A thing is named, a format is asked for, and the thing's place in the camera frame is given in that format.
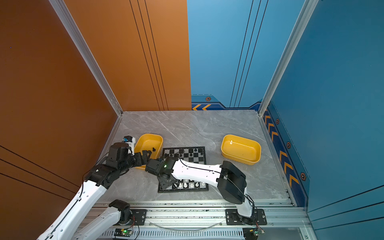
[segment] blue wall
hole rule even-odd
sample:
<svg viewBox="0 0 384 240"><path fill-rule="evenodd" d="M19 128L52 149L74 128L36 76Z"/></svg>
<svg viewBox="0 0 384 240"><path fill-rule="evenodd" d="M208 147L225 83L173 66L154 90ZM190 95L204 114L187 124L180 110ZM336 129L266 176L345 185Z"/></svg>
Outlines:
<svg viewBox="0 0 384 240"><path fill-rule="evenodd" d="M319 1L272 98L310 178L320 239L384 217L383 12L384 1Z"/></svg>
<svg viewBox="0 0 384 240"><path fill-rule="evenodd" d="M303 3L188 0L192 95L213 95L225 107L260 101Z"/></svg>

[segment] table surface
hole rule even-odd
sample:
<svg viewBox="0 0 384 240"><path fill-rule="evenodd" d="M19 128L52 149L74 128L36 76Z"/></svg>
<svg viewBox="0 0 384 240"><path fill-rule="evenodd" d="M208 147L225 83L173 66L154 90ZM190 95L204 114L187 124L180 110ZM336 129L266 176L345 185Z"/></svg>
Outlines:
<svg viewBox="0 0 384 240"><path fill-rule="evenodd" d="M254 110L124 112L113 142L121 142L126 135L137 141L145 133L162 136L163 147L204 146L208 165L232 162L245 173L248 194L254 200L288 198ZM260 161L250 166L224 158L221 143L227 134L259 142ZM98 202L222 200L213 186L209 191L158 193L158 184L156 176L133 168L116 180Z"/></svg>

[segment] yellow container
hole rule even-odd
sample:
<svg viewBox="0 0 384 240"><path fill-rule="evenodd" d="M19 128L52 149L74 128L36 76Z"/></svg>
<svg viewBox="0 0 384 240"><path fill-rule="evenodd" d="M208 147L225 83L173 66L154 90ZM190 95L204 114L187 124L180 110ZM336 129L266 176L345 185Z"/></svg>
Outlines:
<svg viewBox="0 0 384 240"><path fill-rule="evenodd" d="M248 165L260 161L261 153L262 148L258 142L235 135L226 135L221 144L221 154L225 158Z"/></svg>
<svg viewBox="0 0 384 240"><path fill-rule="evenodd" d="M160 156L161 149L163 147L163 138L160 135L146 133L143 134L136 143L135 152L142 152L143 150L149 150L152 152L152 159L157 159ZM145 165L136 167L141 170L145 170Z"/></svg>

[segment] yellow chevron arrow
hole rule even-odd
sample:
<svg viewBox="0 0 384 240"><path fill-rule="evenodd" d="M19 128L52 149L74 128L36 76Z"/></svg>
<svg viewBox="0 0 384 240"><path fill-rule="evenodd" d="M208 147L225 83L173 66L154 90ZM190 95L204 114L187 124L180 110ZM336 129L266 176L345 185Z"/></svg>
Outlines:
<svg viewBox="0 0 384 240"><path fill-rule="evenodd" d="M207 110L207 107L211 106L211 104L208 104L207 106L203 107L203 110Z"/></svg>
<svg viewBox="0 0 384 240"><path fill-rule="evenodd" d="M272 131L272 142L273 142L273 136L274 136L274 135L279 136L279 135L277 134L277 132Z"/></svg>
<svg viewBox="0 0 384 240"><path fill-rule="evenodd" d="M270 132L271 126L274 127L274 125L272 123L268 123L268 132Z"/></svg>
<svg viewBox="0 0 384 240"><path fill-rule="evenodd" d="M197 108L198 107L200 107L201 106L201 104L198 104L198 105L196 105L194 108L192 108L193 110L195 110L195 111L197 111Z"/></svg>
<svg viewBox="0 0 384 240"><path fill-rule="evenodd" d="M292 176L291 174L289 175L289 186L292 188L292 180L294 180L295 182L297 182L297 184L300 184L299 183L299 180L297 180L294 176Z"/></svg>
<svg viewBox="0 0 384 240"><path fill-rule="evenodd" d="M293 170L292 166L290 164L288 164L287 162L284 163L284 172L285 174L287 174L287 167L289 167L290 169Z"/></svg>
<svg viewBox="0 0 384 240"><path fill-rule="evenodd" d="M270 116L265 116L265 125L266 125L266 119L271 118Z"/></svg>
<svg viewBox="0 0 384 240"><path fill-rule="evenodd" d="M285 152L280 151L280 162L281 162L281 156L282 156L282 155L288 157L287 154L286 154Z"/></svg>

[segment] orange wall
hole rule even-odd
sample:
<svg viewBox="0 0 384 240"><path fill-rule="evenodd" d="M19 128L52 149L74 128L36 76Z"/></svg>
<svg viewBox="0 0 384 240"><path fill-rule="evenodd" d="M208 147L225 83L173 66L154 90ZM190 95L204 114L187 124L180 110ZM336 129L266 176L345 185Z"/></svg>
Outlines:
<svg viewBox="0 0 384 240"><path fill-rule="evenodd" d="M65 0L124 111L190 110L186 0Z"/></svg>
<svg viewBox="0 0 384 240"><path fill-rule="evenodd" d="M48 0L7 1L0 16L0 232L36 239L78 191L117 116Z"/></svg>

